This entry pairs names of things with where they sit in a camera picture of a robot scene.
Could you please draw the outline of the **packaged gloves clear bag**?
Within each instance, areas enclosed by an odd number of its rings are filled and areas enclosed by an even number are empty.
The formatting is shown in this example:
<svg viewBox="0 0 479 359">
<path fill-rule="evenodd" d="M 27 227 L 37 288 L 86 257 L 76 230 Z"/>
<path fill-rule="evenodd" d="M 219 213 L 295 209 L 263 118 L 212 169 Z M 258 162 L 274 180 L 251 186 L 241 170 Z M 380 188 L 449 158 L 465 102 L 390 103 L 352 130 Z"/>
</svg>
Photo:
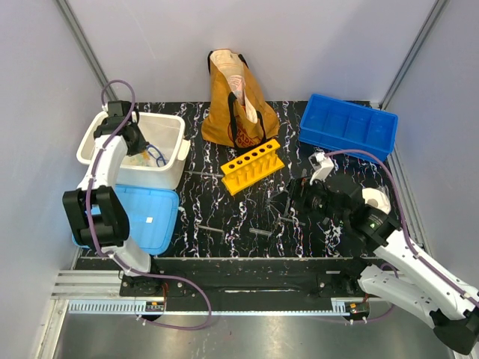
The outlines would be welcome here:
<svg viewBox="0 0 479 359">
<path fill-rule="evenodd" d="M 156 167 L 156 160 L 147 152 L 143 152 L 135 156 L 125 156 L 122 164 L 128 166 Z"/>
</svg>

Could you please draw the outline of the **blue safety glasses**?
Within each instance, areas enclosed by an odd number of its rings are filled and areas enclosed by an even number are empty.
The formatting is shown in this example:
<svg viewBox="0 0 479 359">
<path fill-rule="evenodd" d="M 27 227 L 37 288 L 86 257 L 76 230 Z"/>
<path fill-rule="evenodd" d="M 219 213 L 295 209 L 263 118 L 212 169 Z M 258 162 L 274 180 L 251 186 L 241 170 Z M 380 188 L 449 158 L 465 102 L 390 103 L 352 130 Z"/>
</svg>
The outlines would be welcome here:
<svg viewBox="0 0 479 359">
<path fill-rule="evenodd" d="M 167 159 L 163 156 L 161 151 L 152 144 L 149 144 L 147 146 L 147 154 L 155 161 L 158 168 L 163 167 L 168 163 Z"/>
</svg>

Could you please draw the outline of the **yellow test tube rack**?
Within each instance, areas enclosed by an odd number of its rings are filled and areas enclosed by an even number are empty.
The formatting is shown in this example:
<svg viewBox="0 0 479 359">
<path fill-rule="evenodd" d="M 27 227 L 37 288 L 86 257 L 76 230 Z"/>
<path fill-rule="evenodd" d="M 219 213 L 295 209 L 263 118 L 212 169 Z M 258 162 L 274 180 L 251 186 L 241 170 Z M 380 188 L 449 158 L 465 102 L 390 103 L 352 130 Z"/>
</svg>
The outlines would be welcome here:
<svg viewBox="0 0 479 359">
<path fill-rule="evenodd" d="M 222 183 L 231 195 L 281 170 L 284 163 L 277 150 L 280 144 L 272 139 L 221 166 Z"/>
</svg>

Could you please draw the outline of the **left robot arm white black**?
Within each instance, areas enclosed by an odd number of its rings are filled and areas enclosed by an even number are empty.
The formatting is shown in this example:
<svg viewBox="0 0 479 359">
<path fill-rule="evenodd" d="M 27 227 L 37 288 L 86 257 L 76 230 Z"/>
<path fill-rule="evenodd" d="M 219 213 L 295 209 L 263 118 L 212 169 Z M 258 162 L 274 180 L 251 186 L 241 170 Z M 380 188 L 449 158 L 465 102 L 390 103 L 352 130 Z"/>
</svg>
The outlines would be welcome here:
<svg viewBox="0 0 479 359">
<path fill-rule="evenodd" d="M 83 180 L 62 197 L 70 229 L 77 244 L 88 246 L 99 257 L 114 260 L 145 295 L 155 295 L 162 278 L 151 271 L 150 255 L 130 235 L 126 210 L 117 194 L 121 163 L 147 149 L 138 126 L 139 112 L 128 101 L 106 105 L 106 117 L 94 130 L 94 152 Z"/>
</svg>

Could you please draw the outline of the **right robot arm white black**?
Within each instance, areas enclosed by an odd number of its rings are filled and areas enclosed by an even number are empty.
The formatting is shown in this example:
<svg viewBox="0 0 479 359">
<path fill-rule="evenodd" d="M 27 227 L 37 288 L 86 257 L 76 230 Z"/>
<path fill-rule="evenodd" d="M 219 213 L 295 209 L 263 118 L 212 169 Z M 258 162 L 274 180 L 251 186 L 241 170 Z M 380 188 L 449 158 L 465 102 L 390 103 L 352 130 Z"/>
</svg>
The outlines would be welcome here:
<svg viewBox="0 0 479 359">
<path fill-rule="evenodd" d="M 341 221 L 352 252 L 372 252 L 403 275 L 397 278 L 354 260 L 341 276 L 343 292 L 383 298 L 426 323 L 449 349 L 462 355 L 472 352 L 478 343 L 478 288 L 415 244 L 391 215 L 390 201 L 381 191 L 362 188 L 349 177 L 298 178 L 274 194 L 269 204 L 280 212 Z"/>
</svg>

